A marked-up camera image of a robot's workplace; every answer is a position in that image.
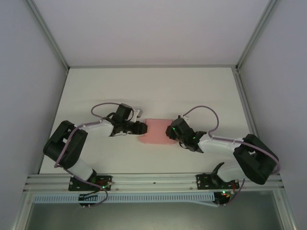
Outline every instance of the gray wall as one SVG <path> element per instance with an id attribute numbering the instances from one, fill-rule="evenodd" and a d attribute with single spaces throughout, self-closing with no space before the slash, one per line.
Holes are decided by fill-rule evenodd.
<path id="1" fill-rule="evenodd" d="M 22 0 L 0 1 L 0 223 L 9 229 L 27 175 L 36 173 L 65 82 Z"/>
<path id="2" fill-rule="evenodd" d="M 260 137 L 281 161 L 300 229 L 307 229 L 307 1 L 282 0 L 242 68 Z"/>

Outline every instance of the white table surface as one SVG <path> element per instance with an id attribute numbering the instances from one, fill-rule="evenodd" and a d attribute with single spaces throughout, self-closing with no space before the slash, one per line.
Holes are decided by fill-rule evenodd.
<path id="1" fill-rule="evenodd" d="M 70 69 L 53 130 L 63 120 L 74 124 L 96 121 L 91 108 L 103 102 L 126 103 L 143 110 L 146 118 L 175 119 L 203 104 L 219 115 L 215 135 L 246 136 L 248 125 L 231 68 L 119 68 Z M 115 105 L 96 108 L 106 116 Z M 189 114 L 194 131 L 209 131 L 214 114 L 204 108 Z M 87 141 L 81 158 L 98 173 L 194 173 L 210 172 L 225 156 L 191 152 L 179 145 L 150 145 L 137 136 Z M 40 173 L 65 173 L 45 156 Z"/>

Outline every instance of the wire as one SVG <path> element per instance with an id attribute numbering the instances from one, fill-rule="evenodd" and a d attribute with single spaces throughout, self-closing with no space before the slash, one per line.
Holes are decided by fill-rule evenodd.
<path id="1" fill-rule="evenodd" d="M 244 182 L 245 182 L 245 179 L 243 179 L 242 184 L 241 184 L 239 190 L 234 194 L 234 197 L 233 197 L 230 201 L 228 201 L 227 205 L 228 205 L 229 203 L 231 203 L 231 202 L 238 196 L 238 194 L 241 192 L 241 190 L 242 190 L 242 188 L 243 188 L 243 186 L 244 186 Z"/>
<path id="2" fill-rule="evenodd" d="M 86 127 L 86 126 L 98 125 L 98 124 L 100 124 L 100 123 L 103 121 L 104 118 L 103 118 L 102 116 L 100 116 L 100 115 L 95 114 L 95 113 L 93 112 L 93 110 L 94 110 L 96 107 L 101 106 L 101 105 L 105 105 L 105 104 L 115 104 L 115 105 L 119 105 L 118 103 L 113 103 L 113 102 L 100 103 L 100 104 L 95 105 L 95 106 L 91 109 L 91 114 L 94 115 L 94 116 L 96 116 L 96 117 L 99 117 L 100 120 L 99 120 L 99 121 L 96 121 L 96 122 L 89 122 L 89 123 L 81 124 L 81 125 L 77 126 L 74 130 L 71 131 L 71 133 L 70 133 L 70 135 L 68 136 L 67 141 L 66 141 L 66 143 L 65 143 L 65 145 L 64 145 L 64 148 L 62 149 L 62 152 L 60 153 L 58 159 L 56 160 L 56 163 L 55 163 L 55 165 L 54 165 L 55 168 L 61 167 L 61 166 L 59 165 L 59 162 L 60 162 L 61 159 L 63 158 L 63 155 L 65 154 L 65 151 L 66 151 L 66 149 L 67 149 L 67 147 L 68 147 L 68 144 L 69 144 L 70 141 L 71 141 L 72 136 L 74 135 L 74 133 L 75 133 L 79 128 Z M 85 183 L 85 184 L 89 184 L 89 185 L 91 185 L 91 186 L 94 186 L 94 187 L 99 188 L 98 191 L 93 192 L 93 193 L 97 193 L 97 192 L 99 192 L 100 190 L 102 190 L 102 191 L 104 191 L 104 192 L 106 193 L 106 197 L 105 197 L 102 201 L 100 201 L 100 202 L 98 202 L 98 203 L 96 203 L 96 204 L 93 204 L 93 205 L 91 205 L 91 206 L 89 206 L 89 207 L 97 206 L 97 205 L 102 204 L 103 202 L 105 202 L 105 201 L 107 200 L 108 193 L 107 193 L 107 191 L 106 191 L 105 188 L 103 188 L 102 186 L 99 186 L 99 185 L 97 185 L 97 184 L 94 184 L 94 183 L 91 183 L 91 182 L 82 180 L 80 177 L 74 175 L 72 172 L 70 172 L 70 171 L 67 170 L 67 169 L 64 169 L 64 170 L 65 170 L 66 172 L 68 172 L 70 175 L 74 176 L 77 180 L 79 180 L 79 181 L 81 181 L 81 182 L 83 182 L 83 183 Z"/>
<path id="3" fill-rule="evenodd" d="M 91 192 L 91 193 L 84 194 L 83 197 L 82 197 L 82 199 L 88 199 L 89 197 L 92 197 L 92 196 L 88 196 L 88 195 L 98 193 L 99 191 L 100 191 L 100 189 L 97 189 L 96 191 L 93 191 L 93 192 Z"/>
<path id="4" fill-rule="evenodd" d="M 72 172 L 70 172 L 70 171 L 67 170 L 67 169 L 64 169 L 64 170 L 65 170 L 66 172 L 68 172 L 70 175 L 74 176 L 77 180 L 79 180 L 79 181 L 81 181 L 81 182 L 83 182 L 83 183 L 85 183 L 85 184 L 89 184 L 89 185 L 91 185 L 91 186 L 94 186 L 94 187 L 99 188 L 99 190 L 97 190 L 97 191 L 95 191 L 95 192 L 92 192 L 92 193 L 89 193 L 89 194 L 94 194 L 94 193 L 97 193 L 97 192 L 99 192 L 99 191 L 101 191 L 101 190 L 104 191 L 104 192 L 106 193 L 106 197 L 105 197 L 102 201 L 99 201 L 99 202 L 97 202 L 96 204 L 93 204 L 93 205 L 89 205 L 88 207 L 87 207 L 87 206 L 83 206 L 83 207 L 85 207 L 85 208 L 94 207 L 94 206 L 97 206 L 97 205 L 100 205 L 100 204 L 104 203 L 104 202 L 107 200 L 107 198 L 108 198 L 109 195 L 108 195 L 108 193 L 107 193 L 107 191 L 106 191 L 105 188 L 103 188 L 102 186 L 99 186 L 99 185 L 97 185 L 97 184 L 94 184 L 94 183 L 91 183 L 91 182 L 82 180 L 80 177 L 74 175 Z"/>
<path id="5" fill-rule="evenodd" d="M 211 207 L 219 207 L 220 205 L 218 204 L 211 204 L 211 203 L 206 203 L 206 202 L 202 202 L 202 201 L 193 201 L 190 200 L 188 201 L 189 203 L 194 203 L 194 204 L 198 204 L 198 205 L 206 205 L 206 206 L 211 206 Z"/>
<path id="6" fill-rule="evenodd" d="M 113 112 L 113 113 L 110 113 L 110 114 L 108 114 L 107 115 L 107 117 L 111 117 L 111 116 L 113 116 L 115 113 Z M 132 117 L 129 119 L 129 120 L 126 120 L 126 121 L 131 121 L 132 120 L 132 118 L 133 118 L 133 116 L 134 116 L 134 111 L 133 111 L 133 109 L 132 109 Z"/>
<path id="7" fill-rule="evenodd" d="M 187 147 L 183 147 L 181 142 L 179 142 L 179 145 L 180 145 L 181 148 L 183 148 L 183 149 L 185 149 L 185 150 L 188 149 Z"/>
<path id="8" fill-rule="evenodd" d="M 104 182 L 109 182 L 110 180 L 103 180 L 103 181 L 97 181 L 97 183 L 100 183 L 103 185 Z"/>
<path id="9" fill-rule="evenodd" d="M 114 137 L 119 137 L 119 136 L 126 136 L 128 135 L 128 133 L 125 133 L 125 134 L 119 134 L 119 135 L 114 135 L 114 136 L 110 136 L 111 138 L 114 138 Z"/>
<path id="10" fill-rule="evenodd" d="M 101 106 L 101 105 L 105 105 L 105 104 L 115 104 L 115 105 L 119 105 L 118 103 L 114 103 L 114 102 L 100 103 L 100 104 L 95 105 L 95 106 L 91 109 L 91 114 L 92 114 L 93 116 L 99 117 L 101 120 L 103 120 L 104 118 L 103 118 L 102 116 L 100 116 L 100 115 L 95 114 L 95 113 L 93 112 L 93 110 L 94 110 L 96 107 Z"/>
<path id="11" fill-rule="evenodd" d="M 249 143 L 243 142 L 243 141 L 241 141 L 241 140 L 233 140 L 233 139 L 229 139 L 229 138 L 214 137 L 211 133 L 212 133 L 213 131 L 217 130 L 217 128 L 218 128 L 219 125 L 220 125 L 220 120 L 219 120 L 219 117 L 218 117 L 217 113 L 216 113 L 212 108 L 210 108 L 210 107 L 208 107 L 208 106 L 205 106 L 205 105 L 198 105 L 198 106 L 195 106 L 195 107 L 191 108 L 191 109 L 190 109 L 189 111 L 187 111 L 183 116 L 186 116 L 187 114 L 189 114 L 190 112 L 192 112 L 194 109 L 197 109 L 197 108 L 206 108 L 206 109 L 209 109 L 209 110 L 211 110 L 211 111 L 214 113 L 214 115 L 215 115 L 215 117 L 216 117 L 216 126 L 215 126 L 214 129 L 211 129 L 211 130 L 208 132 L 209 137 L 211 137 L 212 139 L 215 139 L 215 140 L 221 140 L 221 141 L 227 141 L 227 142 L 234 142 L 234 143 L 246 145 L 246 146 L 249 146 L 249 147 L 251 147 L 251 148 L 253 148 L 253 149 L 255 149 L 255 150 L 258 150 L 258 151 L 262 152 L 263 154 L 265 154 L 265 155 L 267 155 L 268 157 L 270 157 L 270 158 L 276 163 L 276 165 L 277 165 L 277 169 L 276 169 L 275 171 L 273 171 L 272 174 L 277 174 L 277 173 L 279 173 L 280 168 L 281 168 L 281 167 L 280 167 L 279 161 L 278 161 L 272 154 L 270 154 L 269 152 L 267 152 L 266 150 L 261 149 L 261 148 L 255 146 L 255 145 L 251 145 L 251 144 L 249 144 Z"/>
<path id="12" fill-rule="evenodd" d="M 232 186 L 232 188 L 233 188 L 233 192 L 235 193 L 235 192 L 236 192 L 236 186 L 235 186 L 235 184 L 232 183 L 232 182 L 230 182 L 230 184 L 231 184 L 231 186 Z"/>

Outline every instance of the pink sponge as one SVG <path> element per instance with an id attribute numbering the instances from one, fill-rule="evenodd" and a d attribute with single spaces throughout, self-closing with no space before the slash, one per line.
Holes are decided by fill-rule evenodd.
<path id="1" fill-rule="evenodd" d="M 171 140 L 165 134 L 167 127 L 172 123 L 169 119 L 146 119 L 147 133 L 139 136 L 139 140 L 145 144 L 161 144 L 171 145 L 176 144 L 177 141 Z"/>

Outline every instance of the metal panel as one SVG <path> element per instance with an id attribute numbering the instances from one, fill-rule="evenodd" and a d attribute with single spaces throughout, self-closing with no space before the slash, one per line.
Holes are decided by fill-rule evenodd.
<path id="1" fill-rule="evenodd" d="M 97 194 L 98 199 L 79 201 L 79 194 L 37 194 L 34 197 L 36 204 L 78 204 L 96 203 L 106 195 Z M 109 194 L 105 203 L 161 203 L 161 202 L 203 202 L 214 201 L 214 193 L 119 193 Z"/>
<path id="2" fill-rule="evenodd" d="M 197 174 L 199 173 L 112 174 L 114 184 L 110 193 L 199 192 L 195 177 Z M 69 181 L 70 176 L 66 174 L 30 175 L 24 191 L 65 193 L 68 192 Z M 272 175 L 265 185 L 255 184 L 247 179 L 242 191 L 272 191 L 277 189 L 283 189 L 283 183 L 280 176 Z M 222 189 L 202 190 L 202 192 L 213 191 L 222 191 Z"/>

